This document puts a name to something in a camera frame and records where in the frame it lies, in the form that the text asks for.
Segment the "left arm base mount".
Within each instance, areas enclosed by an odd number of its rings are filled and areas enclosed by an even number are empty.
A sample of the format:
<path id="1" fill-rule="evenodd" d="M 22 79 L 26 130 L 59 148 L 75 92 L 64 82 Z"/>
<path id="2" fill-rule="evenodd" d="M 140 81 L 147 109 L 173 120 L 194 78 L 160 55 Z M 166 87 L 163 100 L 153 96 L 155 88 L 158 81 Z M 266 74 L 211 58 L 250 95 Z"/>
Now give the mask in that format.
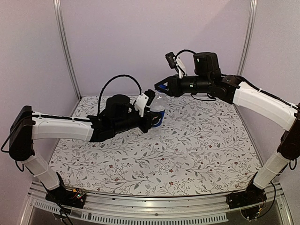
<path id="1" fill-rule="evenodd" d="M 86 201 L 86 192 L 79 188 L 67 190 L 65 187 L 59 186 L 54 190 L 47 190 L 45 199 L 59 205 L 82 209 Z"/>

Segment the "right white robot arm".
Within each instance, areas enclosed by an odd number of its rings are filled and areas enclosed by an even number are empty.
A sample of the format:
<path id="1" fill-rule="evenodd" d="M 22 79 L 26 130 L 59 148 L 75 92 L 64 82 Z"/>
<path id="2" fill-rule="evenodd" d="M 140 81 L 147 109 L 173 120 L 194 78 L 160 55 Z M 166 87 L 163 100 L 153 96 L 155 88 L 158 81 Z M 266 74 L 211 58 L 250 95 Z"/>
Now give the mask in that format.
<path id="1" fill-rule="evenodd" d="M 214 52 L 193 53 L 195 75 L 188 76 L 178 55 L 170 52 L 165 58 L 176 75 L 169 76 L 154 85 L 170 97 L 183 94 L 206 93 L 212 98 L 250 109 L 278 124 L 285 132 L 274 153 L 253 177 L 243 193 L 242 200 L 253 204 L 261 192 L 300 156 L 300 106 L 282 100 L 239 75 L 224 75 Z"/>

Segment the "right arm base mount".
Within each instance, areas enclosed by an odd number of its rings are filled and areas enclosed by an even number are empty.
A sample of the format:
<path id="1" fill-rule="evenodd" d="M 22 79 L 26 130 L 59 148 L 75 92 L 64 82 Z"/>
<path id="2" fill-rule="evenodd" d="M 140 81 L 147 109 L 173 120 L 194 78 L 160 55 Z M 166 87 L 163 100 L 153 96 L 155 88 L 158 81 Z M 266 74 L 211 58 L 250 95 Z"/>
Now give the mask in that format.
<path id="1" fill-rule="evenodd" d="M 226 196 L 226 203 L 230 209 L 262 203 L 267 200 L 264 189 L 247 188 L 244 191 L 233 191 Z"/>

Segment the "blue bottle cap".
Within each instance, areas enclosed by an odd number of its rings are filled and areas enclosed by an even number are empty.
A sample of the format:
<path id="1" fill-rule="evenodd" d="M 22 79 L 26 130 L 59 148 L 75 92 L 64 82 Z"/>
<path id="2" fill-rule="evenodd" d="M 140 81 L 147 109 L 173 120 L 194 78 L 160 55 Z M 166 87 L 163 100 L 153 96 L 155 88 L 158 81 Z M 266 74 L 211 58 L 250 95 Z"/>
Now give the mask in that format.
<path id="1" fill-rule="evenodd" d="M 168 87 L 165 86 L 165 85 L 163 85 L 163 84 L 161 84 L 158 87 L 158 91 L 160 91 L 160 92 L 168 91 Z"/>

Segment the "blue label plastic bottle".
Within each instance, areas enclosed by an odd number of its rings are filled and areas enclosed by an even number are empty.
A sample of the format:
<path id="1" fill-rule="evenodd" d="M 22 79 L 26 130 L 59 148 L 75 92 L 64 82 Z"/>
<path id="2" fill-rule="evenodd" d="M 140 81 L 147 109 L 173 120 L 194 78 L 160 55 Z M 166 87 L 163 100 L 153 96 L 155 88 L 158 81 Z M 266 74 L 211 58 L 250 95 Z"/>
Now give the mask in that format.
<path id="1" fill-rule="evenodd" d="M 163 93 L 159 93 L 158 91 L 156 91 L 155 99 L 152 101 L 150 105 L 150 111 L 154 113 L 154 117 L 161 116 L 164 118 L 166 107 L 167 107 L 167 96 Z M 159 137 L 161 132 L 161 127 L 162 124 L 159 127 L 155 127 L 155 128 L 151 127 L 151 129 L 149 130 L 150 136 L 153 138 Z"/>

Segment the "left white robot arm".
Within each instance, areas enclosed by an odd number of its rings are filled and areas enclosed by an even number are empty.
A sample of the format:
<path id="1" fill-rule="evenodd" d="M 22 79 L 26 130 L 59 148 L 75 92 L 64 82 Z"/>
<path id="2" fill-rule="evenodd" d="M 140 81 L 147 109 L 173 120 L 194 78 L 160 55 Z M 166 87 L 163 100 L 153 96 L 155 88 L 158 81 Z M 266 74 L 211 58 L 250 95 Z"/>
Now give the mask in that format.
<path id="1" fill-rule="evenodd" d="M 70 194 L 59 175 L 33 149 L 38 139 L 77 139 L 100 143 L 117 134 L 133 128 L 143 133 L 155 126 L 162 118 L 161 113 L 152 112 L 150 105 L 154 97 L 141 94 L 131 104 L 129 97 L 114 95 L 107 99 L 105 108 L 96 116 L 63 117 L 34 112 L 31 106 L 24 106 L 19 112 L 10 133 L 4 142 L 10 157 L 21 162 L 38 178 L 59 203 L 66 203 Z"/>

